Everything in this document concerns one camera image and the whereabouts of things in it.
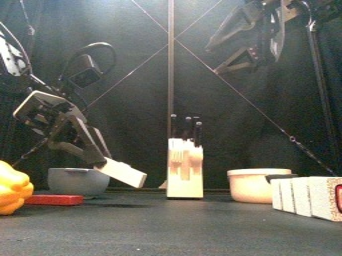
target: knife handle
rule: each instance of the knife handle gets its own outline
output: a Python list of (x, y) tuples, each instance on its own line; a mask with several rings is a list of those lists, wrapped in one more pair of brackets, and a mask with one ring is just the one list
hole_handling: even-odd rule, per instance
[(192, 125), (192, 119), (189, 116), (185, 117), (185, 126), (184, 126), (184, 131), (183, 131), (183, 135), (181, 135), (181, 139), (187, 140), (191, 136), (191, 125)]
[(199, 116), (192, 117), (192, 127), (191, 127), (191, 141), (195, 141), (195, 133), (196, 133), (196, 122), (199, 122)]
[(195, 126), (195, 134), (194, 134), (194, 144), (195, 147), (200, 147), (202, 145), (202, 122), (196, 122)]
[(171, 115), (171, 138), (176, 137), (176, 114)]

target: black backdrop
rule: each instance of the black backdrop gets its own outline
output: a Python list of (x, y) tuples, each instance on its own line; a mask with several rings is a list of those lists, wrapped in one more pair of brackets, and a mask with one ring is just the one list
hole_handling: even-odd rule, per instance
[[(331, 157), (304, 26), (288, 29), (278, 63), (222, 78), (210, 70), (239, 46), (223, 47), (215, 53), (204, 51), (208, 38), (242, 2), (175, 0), (173, 112), (179, 117), (202, 118), (204, 187), (210, 189), (227, 188), (226, 172), (238, 168), (290, 168), (302, 176), (328, 175), (279, 127), (340, 174)], [(36, 30), (33, 37), (27, 33), (18, 1), (1, 2), (0, 18), (24, 45), (33, 73), (45, 83), (56, 85), (68, 57), (83, 46), (93, 42), (113, 45), (115, 70), (77, 92), (89, 105), (88, 122), (100, 129), (113, 159), (144, 171), (145, 187), (156, 188), (165, 180), (167, 163), (167, 0), (24, 3)], [(336, 139), (342, 130), (338, 30), (340, 19), (324, 24), (319, 35)], [(105, 53), (97, 54), (100, 65), (108, 65)], [(8, 113), (20, 101), (20, 96), (1, 93), (1, 159), (9, 162), (40, 139), (21, 124), (8, 129), (13, 122)], [(43, 148), (17, 169), (29, 174), (37, 188), (45, 188), (49, 167), (81, 166), (84, 163), (72, 156)], [(125, 185), (112, 180), (111, 186)]]

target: bell pepper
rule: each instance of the bell pepper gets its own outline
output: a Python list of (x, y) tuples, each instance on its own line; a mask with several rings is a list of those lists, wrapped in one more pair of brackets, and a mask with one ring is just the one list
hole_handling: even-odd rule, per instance
[(32, 193), (33, 185), (28, 175), (0, 160), (0, 215), (10, 215)]

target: white knife block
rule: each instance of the white knife block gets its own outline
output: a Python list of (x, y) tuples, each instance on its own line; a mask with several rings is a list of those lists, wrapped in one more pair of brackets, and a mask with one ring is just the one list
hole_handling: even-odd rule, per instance
[(203, 198), (203, 148), (168, 139), (167, 197)]

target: bowl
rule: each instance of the bowl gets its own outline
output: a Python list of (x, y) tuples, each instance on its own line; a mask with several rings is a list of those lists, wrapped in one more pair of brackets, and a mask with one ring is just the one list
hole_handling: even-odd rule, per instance
[(85, 199), (104, 193), (109, 176), (93, 169), (49, 168), (48, 187), (57, 195), (81, 195)]
[(227, 171), (232, 199), (243, 203), (271, 204), (272, 190), (266, 176), (272, 174), (291, 174), (291, 170), (254, 168)]

